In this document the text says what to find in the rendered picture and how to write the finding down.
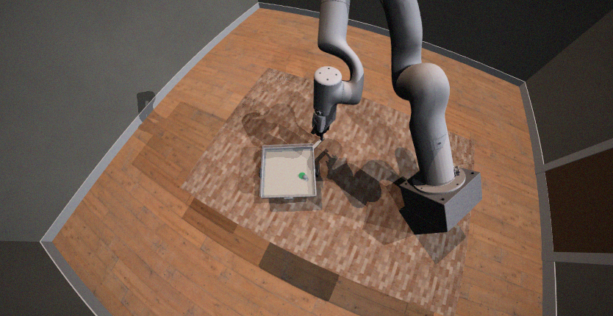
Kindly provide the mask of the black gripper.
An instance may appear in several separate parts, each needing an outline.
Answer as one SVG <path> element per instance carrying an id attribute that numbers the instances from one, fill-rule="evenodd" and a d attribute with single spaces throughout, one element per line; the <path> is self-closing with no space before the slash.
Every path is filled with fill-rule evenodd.
<path id="1" fill-rule="evenodd" d="M 321 115 L 318 114 L 315 110 L 312 117 L 312 134 L 317 133 L 318 137 L 322 137 L 323 131 L 325 129 L 329 130 L 330 125 L 334 122 L 336 118 L 337 110 L 331 115 Z"/>

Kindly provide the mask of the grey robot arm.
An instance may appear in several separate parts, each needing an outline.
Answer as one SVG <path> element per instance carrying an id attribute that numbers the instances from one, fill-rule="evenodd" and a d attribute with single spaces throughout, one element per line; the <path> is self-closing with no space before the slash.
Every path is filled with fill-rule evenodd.
<path id="1" fill-rule="evenodd" d="M 451 193 L 466 178 L 453 164 L 445 122 L 448 78 L 438 65 L 421 62 L 423 28 L 417 0 L 380 2 L 390 31 L 392 86 L 411 106 L 409 129 L 420 169 L 412 179 L 413 186 L 429 195 Z M 313 108 L 321 115 L 333 114 L 337 104 L 356 105 L 362 97 L 362 63 L 346 42 L 349 7 L 350 0 L 320 1 L 318 48 L 343 60 L 351 74 L 345 81 L 331 66 L 315 71 Z"/>

